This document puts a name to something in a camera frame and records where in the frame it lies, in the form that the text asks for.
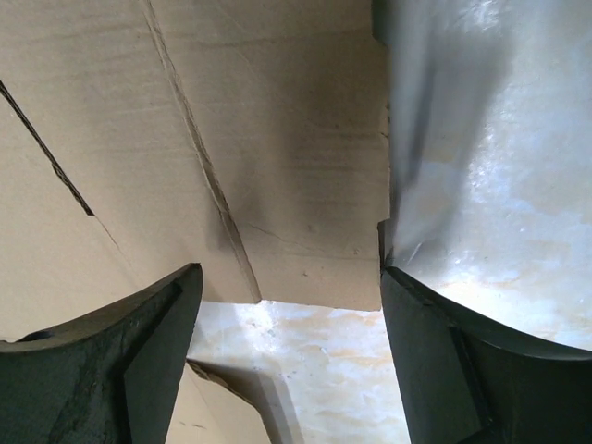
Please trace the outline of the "brown cardboard box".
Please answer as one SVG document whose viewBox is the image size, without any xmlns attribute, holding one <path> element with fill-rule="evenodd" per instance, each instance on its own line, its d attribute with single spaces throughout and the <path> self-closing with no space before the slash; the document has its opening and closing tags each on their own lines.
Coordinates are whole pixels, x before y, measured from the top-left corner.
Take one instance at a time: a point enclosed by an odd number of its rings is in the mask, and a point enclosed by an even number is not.
<svg viewBox="0 0 592 444">
<path fill-rule="evenodd" d="M 399 439 L 366 1 L 5 1 L 1 335 L 198 262 L 191 357 L 282 443 Z"/>
</svg>

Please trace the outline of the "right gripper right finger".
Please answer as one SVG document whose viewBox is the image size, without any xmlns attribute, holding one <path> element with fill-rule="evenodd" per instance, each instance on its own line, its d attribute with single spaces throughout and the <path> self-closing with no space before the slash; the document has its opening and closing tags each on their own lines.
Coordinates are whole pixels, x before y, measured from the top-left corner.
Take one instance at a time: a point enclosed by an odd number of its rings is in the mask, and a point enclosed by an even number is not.
<svg viewBox="0 0 592 444">
<path fill-rule="evenodd" d="M 381 298 L 411 442 L 590 442 L 590 351 L 507 327 L 396 267 Z"/>
</svg>

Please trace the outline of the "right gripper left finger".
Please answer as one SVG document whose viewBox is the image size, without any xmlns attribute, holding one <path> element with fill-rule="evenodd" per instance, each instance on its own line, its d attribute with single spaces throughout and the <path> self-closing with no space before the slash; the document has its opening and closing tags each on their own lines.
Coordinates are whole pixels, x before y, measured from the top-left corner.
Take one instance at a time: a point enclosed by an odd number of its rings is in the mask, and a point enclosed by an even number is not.
<svg viewBox="0 0 592 444">
<path fill-rule="evenodd" d="M 119 301 L 1 343 L 4 443 L 163 443 L 203 293 L 188 264 Z"/>
</svg>

